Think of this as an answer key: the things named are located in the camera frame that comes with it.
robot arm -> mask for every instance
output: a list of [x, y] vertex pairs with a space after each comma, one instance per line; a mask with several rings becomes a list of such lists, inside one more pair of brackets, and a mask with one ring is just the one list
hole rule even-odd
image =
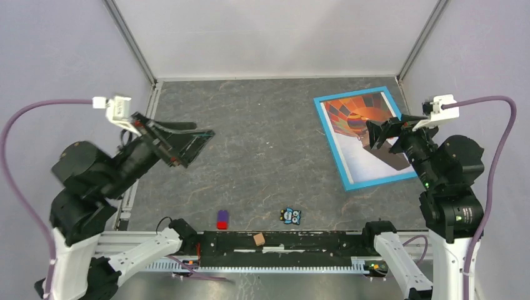
[[[384, 123], [366, 123], [373, 148], [397, 137], [390, 152], [405, 153], [425, 188], [419, 201], [434, 248], [432, 291], [428, 286], [433, 284], [418, 274], [412, 259], [399, 245], [393, 226], [381, 230], [379, 222], [369, 222], [365, 227], [369, 243], [389, 264], [406, 299], [463, 298], [466, 251], [484, 215], [471, 189], [484, 171], [481, 162], [484, 149], [465, 136], [450, 136], [440, 147], [432, 140], [438, 132], [438, 127], [433, 126], [459, 115], [458, 107], [441, 108], [450, 103], [455, 103], [453, 95], [438, 96], [423, 106], [428, 117], [402, 115], [401, 119], [393, 117]], [[479, 243], [474, 248], [471, 272]], [[469, 299], [474, 299], [474, 278], [470, 276], [469, 281]]]
[[[138, 112], [128, 118], [129, 101], [95, 97], [93, 106], [105, 108], [113, 124], [138, 137], [114, 157], [90, 142], [75, 142], [52, 167], [64, 186], [52, 202], [49, 218], [57, 250], [52, 262], [55, 300], [110, 299], [133, 274], [177, 252], [184, 243], [187, 224], [177, 224], [130, 251], [93, 258], [105, 223], [116, 212], [107, 199], [119, 198], [160, 159], [168, 166], [188, 167], [214, 136], [211, 130], [195, 130], [190, 122], [156, 122]], [[45, 280], [35, 283], [42, 298], [49, 296], [43, 291]]]

white mounting bracket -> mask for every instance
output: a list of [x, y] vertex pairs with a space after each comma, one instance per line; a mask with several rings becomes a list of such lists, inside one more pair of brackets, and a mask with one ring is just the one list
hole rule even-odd
[[397, 284], [408, 298], [411, 288], [417, 291], [433, 289], [433, 283], [425, 277], [416, 263], [404, 249], [399, 236], [393, 232], [382, 232], [374, 238], [374, 247], [394, 274]]
[[[464, 275], [462, 274], [462, 269], [464, 268], [471, 237], [455, 239], [454, 243], [448, 244], [443, 237], [429, 230], [429, 240], [432, 242], [433, 248], [433, 279], [436, 291], [436, 293], [432, 294], [432, 300], [463, 299]], [[480, 243], [478, 241], [475, 245], [469, 268], [469, 300], [475, 298], [475, 260]]]
[[109, 265], [115, 271], [121, 272], [117, 285], [121, 286], [131, 276], [145, 270], [159, 258], [179, 251], [182, 243], [180, 235], [174, 229], [167, 227], [131, 250], [110, 256]]
[[52, 296], [57, 300], [75, 300], [83, 297], [88, 287], [86, 277], [90, 268], [90, 259], [98, 245], [97, 234], [72, 246], [67, 246], [59, 229], [53, 229], [57, 259], [52, 279]]
[[456, 103], [452, 94], [436, 96], [429, 104], [432, 105], [432, 111], [427, 120], [419, 121], [412, 131], [416, 131], [423, 127], [434, 127], [443, 124], [451, 119], [456, 119], [460, 116], [458, 107], [442, 109], [442, 105]]
[[114, 96], [114, 98], [94, 97], [92, 107], [96, 109], [106, 109], [105, 116], [114, 125], [128, 130], [137, 136], [140, 132], [129, 122], [130, 97]]

sticker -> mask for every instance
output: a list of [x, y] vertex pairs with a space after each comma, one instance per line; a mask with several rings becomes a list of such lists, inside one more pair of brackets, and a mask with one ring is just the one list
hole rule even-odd
[[280, 212], [280, 221], [285, 224], [300, 225], [300, 219], [302, 218], [302, 211], [295, 211], [290, 207], [282, 209]]

hot air balloon picture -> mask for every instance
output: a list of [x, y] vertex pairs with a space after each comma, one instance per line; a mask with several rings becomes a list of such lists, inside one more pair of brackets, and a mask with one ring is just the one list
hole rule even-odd
[[366, 121], [401, 117], [386, 86], [317, 97], [314, 103], [347, 191], [416, 177], [405, 155], [388, 152], [394, 141], [370, 149]]

wooden block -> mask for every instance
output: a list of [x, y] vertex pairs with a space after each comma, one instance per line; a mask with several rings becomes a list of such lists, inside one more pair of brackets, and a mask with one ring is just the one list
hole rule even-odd
[[255, 235], [254, 242], [256, 243], [256, 246], [265, 245], [265, 237], [263, 236], [263, 233], [258, 233]]

